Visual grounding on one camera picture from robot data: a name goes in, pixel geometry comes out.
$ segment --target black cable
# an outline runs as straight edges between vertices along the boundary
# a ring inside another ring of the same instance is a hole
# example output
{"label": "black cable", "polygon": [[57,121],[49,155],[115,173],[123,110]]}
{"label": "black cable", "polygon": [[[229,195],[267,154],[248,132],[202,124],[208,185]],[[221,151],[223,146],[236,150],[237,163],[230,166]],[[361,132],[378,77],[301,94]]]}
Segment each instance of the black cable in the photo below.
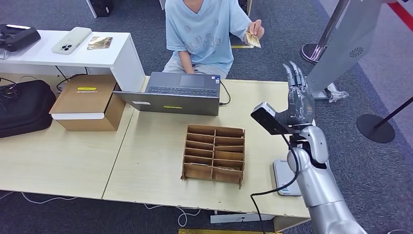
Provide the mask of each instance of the black cable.
{"label": "black cable", "polygon": [[290,182],[288,182],[287,184],[285,184],[285,185],[283,185],[283,186],[281,186],[281,187],[279,187],[279,188],[273,189],[273,190],[269,190],[269,191],[262,192],[262,193],[255,193],[255,194],[251,194],[251,195],[250,195],[251,200],[252,200],[252,202],[254,203],[255,208],[257,209],[258,217],[260,218],[260,224],[261,224],[261,229],[263,230],[263,234],[265,234],[264,225],[263,225],[263,219],[261,218],[261,213],[260,213],[260,210],[258,209],[257,203],[256,203],[255,200],[254,200],[254,196],[261,196],[261,195],[265,195],[265,194],[271,194],[271,193],[274,193],[274,192],[278,192],[279,190],[285,189],[286,187],[288,187],[288,186],[290,186],[292,183],[294,183],[294,181],[296,181],[297,176],[298,176],[298,171],[299,171],[298,158],[297,158],[296,153],[295,153],[294,150],[293,150],[293,147],[291,146],[290,142],[288,142],[287,138],[285,138],[284,134],[281,134],[281,136],[282,136],[282,138],[284,139],[285,143],[288,145],[288,149],[292,152],[292,154],[293,154],[293,156],[294,156],[294,161],[295,161],[295,163],[296,163],[296,172],[295,172],[295,174],[294,174],[294,178],[293,178]]}
{"label": "black cable", "polygon": [[221,82],[221,80],[220,80],[220,84],[224,87],[226,94],[228,94],[228,97],[229,97],[228,102],[220,102],[220,106],[228,105],[229,102],[231,101],[231,95],[229,94],[228,90],[226,89],[224,83]]}
{"label": "black cable", "polygon": [[62,76],[65,78],[65,80],[66,81],[69,81],[67,78],[66,78],[66,76],[64,75],[64,73],[57,67],[57,66],[55,66],[58,70],[59,70],[59,72],[62,74]]}
{"label": "black cable", "polygon": [[6,81],[8,81],[8,82],[10,82],[10,83],[13,83],[14,85],[17,84],[16,82],[14,82],[14,81],[12,81],[12,80],[9,80],[9,79],[3,78],[3,77],[0,77],[0,82],[1,82],[2,79],[3,79],[3,80],[6,80]]}
{"label": "black cable", "polygon": [[82,75],[82,74],[76,74],[76,75],[74,75],[74,76],[72,76],[72,77],[69,77],[69,78],[66,78],[66,79],[62,80],[61,82],[59,82],[59,84],[56,85],[57,90],[59,90],[59,91],[62,92],[63,90],[61,90],[61,89],[59,88],[59,85],[61,85],[61,84],[62,84],[63,82],[65,82],[65,81],[69,81],[70,79],[75,78],[75,77],[80,76],[80,75]]}
{"label": "black cable", "polygon": [[16,100],[19,97],[19,93],[16,89],[14,89],[14,87],[17,85],[16,82],[2,77],[0,77],[0,82],[2,79],[12,83],[0,86],[0,106],[7,112],[7,108],[4,106],[2,102]]}

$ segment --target laptop touchpad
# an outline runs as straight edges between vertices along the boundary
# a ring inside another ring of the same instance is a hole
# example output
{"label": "laptop touchpad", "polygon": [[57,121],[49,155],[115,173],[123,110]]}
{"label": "laptop touchpad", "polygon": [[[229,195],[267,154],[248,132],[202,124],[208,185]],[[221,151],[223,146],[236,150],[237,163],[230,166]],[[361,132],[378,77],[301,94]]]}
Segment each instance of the laptop touchpad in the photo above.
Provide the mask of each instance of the laptop touchpad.
{"label": "laptop touchpad", "polygon": [[193,75],[182,75],[180,86],[195,86],[203,87],[205,82],[205,77],[202,76],[193,76]]}

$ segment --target cardboard box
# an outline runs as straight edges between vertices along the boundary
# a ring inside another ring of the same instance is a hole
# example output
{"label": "cardboard box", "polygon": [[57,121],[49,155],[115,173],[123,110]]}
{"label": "cardboard box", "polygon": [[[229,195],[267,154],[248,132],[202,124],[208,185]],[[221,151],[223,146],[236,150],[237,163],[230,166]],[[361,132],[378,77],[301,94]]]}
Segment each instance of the cardboard box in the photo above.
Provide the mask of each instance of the cardboard box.
{"label": "cardboard box", "polygon": [[125,102],[114,95],[110,75],[80,75],[70,79],[50,110],[68,131],[116,131]]}

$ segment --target white phone case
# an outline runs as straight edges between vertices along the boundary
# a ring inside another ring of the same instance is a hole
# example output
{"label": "white phone case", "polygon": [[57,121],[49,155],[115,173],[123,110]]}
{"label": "white phone case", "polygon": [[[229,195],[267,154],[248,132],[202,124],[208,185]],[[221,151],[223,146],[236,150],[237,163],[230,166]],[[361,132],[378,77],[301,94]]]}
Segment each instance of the white phone case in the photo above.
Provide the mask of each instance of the white phone case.
{"label": "white phone case", "polygon": [[53,48],[56,54],[71,54],[90,34],[90,28],[75,27],[66,34]]}
{"label": "white phone case", "polygon": [[[294,177],[294,173],[288,166],[287,160],[277,159],[274,161],[273,166],[277,188],[289,183]],[[294,181],[294,183],[292,183],[290,186],[278,191],[278,194],[282,196],[301,196],[297,181]]]}

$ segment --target card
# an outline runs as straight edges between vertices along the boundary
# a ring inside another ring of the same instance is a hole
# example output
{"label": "card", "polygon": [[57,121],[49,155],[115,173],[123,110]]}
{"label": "card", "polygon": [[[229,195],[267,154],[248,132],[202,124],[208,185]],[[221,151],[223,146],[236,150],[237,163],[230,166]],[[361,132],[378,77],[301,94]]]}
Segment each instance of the card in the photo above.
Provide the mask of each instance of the card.
{"label": "card", "polygon": [[88,44],[88,50],[109,48],[112,39],[112,37],[93,37]]}
{"label": "card", "polygon": [[260,40],[258,40],[258,37],[256,35],[253,35],[253,34],[249,33],[248,31],[246,31],[246,33],[245,33],[245,42],[248,45],[252,45],[252,46],[261,48]]}

